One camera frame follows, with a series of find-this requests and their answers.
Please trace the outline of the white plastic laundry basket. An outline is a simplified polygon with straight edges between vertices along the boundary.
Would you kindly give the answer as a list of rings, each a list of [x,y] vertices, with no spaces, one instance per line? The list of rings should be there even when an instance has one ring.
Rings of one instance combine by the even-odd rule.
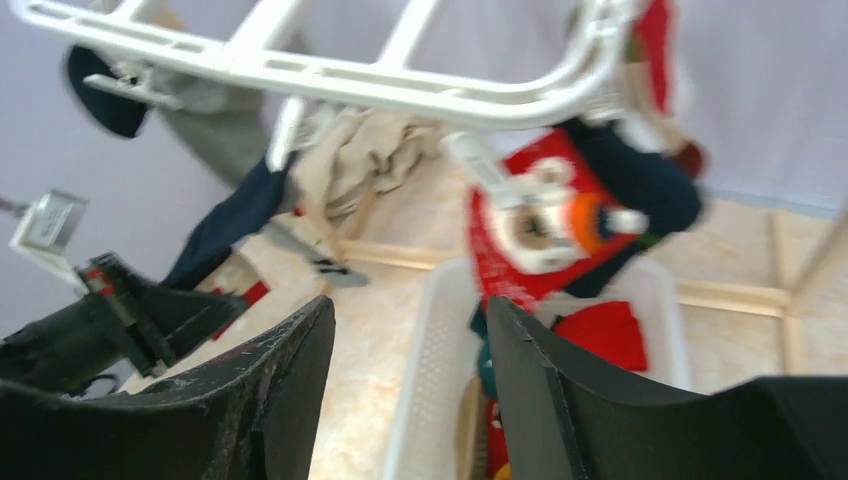
[[[619,273],[606,294],[629,302],[641,322],[649,359],[647,377],[691,389],[673,276],[658,262],[639,257]],[[456,478],[456,421],[480,348],[478,337],[468,328],[477,302],[478,291],[467,259],[446,261],[430,273],[380,478]]]

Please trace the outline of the navy red sock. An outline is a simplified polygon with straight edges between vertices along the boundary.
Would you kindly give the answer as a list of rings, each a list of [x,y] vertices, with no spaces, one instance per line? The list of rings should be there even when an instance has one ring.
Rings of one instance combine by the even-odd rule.
[[[279,212],[294,207],[283,207],[286,194],[294,194],[296,187],[289,177],[289,167],[271,172],[265,160],[260,160],[243,178],[241,183],[225,200],[215,205],[194,227],[175,264],[161,285],[177,290],[193,290],[213,274],[234,253],[233,245],[248,235],[258,233]],[[252,307],[261,300],[269,288],[263,280],[247,280],[246,287],[225,292],[225,287],[215,286],[212,293],[229,293],[245,300]],[[217,340],[235,321],[188,320],[180,329],[169,335],[168,340],[176,349],[196,347],[210,337]]]

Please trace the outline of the white plastic sock hanger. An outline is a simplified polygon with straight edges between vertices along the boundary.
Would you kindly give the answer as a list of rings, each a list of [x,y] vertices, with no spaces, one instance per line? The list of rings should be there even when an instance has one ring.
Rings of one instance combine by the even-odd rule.
[[[615,69],[641,3],[585,2],[572,49],[561,65],[519,84],[410,68],[407,59],[430,26],[435,1],[408,3],[383,56],[373,63],[276,50],[275,41],[298,24],[300,1],[257,3],[224,42],[150,25],[152,1],[125,1],[111,13],[57,1],[14,1],[10,8],[23,22],[73,42],[221,82],[403,110],[460,125],[521,130],[580,112]]]

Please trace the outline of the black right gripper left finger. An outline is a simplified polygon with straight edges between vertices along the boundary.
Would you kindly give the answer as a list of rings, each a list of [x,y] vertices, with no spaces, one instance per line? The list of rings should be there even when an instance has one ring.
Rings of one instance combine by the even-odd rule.
[[[135,393],[72,401],[1,385],[5,479],[305,479],[335,339],[314,298],[264,333]]]

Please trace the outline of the dark navy sock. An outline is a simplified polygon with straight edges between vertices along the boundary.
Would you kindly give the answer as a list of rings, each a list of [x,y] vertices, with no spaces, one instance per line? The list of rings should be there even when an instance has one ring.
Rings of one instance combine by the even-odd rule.
[[[149,107],[135,100],[105,92],[88,85],[85,79],[103,75],[116,80],[110,67],[93,50],[71,46],[64,59],[64,78],[78,105],[94,123],[122,138],[136,138],[146,120]]]

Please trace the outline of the red plain sock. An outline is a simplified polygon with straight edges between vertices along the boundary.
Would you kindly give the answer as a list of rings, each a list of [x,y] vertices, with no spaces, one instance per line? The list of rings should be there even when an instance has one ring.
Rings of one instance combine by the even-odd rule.
[[[676,1],[647,1],[641,15],[635,19],[631,44],[632,58],[647,68],[648,85],[656,109],[668,116],[673,93],[672,53],[676,30]]]

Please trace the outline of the white grey sock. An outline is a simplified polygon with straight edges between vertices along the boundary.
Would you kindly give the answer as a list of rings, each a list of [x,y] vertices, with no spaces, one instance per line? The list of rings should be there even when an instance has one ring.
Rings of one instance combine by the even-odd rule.
[[[224,184],[234,189],[263,158],[269,131],[262,91],[158,68],[155,89],[182,103],[161,109],[170,131]]]

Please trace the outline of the navy buckle christmas sock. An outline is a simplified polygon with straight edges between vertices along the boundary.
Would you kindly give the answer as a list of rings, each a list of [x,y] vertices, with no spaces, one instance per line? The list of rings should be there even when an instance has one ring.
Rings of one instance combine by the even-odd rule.
[[[614,124],[568,120],[506,156],[472,134],[450,147],[473,179],[467,238],[483,301],[534,312],[555,294],[596,297],[703,209],[674,156],[632,147]]]

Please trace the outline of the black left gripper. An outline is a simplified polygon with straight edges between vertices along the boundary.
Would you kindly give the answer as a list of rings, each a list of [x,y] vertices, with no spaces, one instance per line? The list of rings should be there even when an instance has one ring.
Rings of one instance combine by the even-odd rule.
[[[112,253],[92,259],[75,276],[87,294],[2,340],[2,379],[80,395],[121,360],[155,377],[248,308],[237,296],[148,280]]]

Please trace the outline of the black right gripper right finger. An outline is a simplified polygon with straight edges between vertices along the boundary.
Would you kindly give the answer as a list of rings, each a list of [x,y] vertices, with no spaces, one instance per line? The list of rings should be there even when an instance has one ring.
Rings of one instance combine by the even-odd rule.
[[[504,297],[487,311],[516,479],[843,479],[847,380],[766,376],[709,395],[621,369]]]

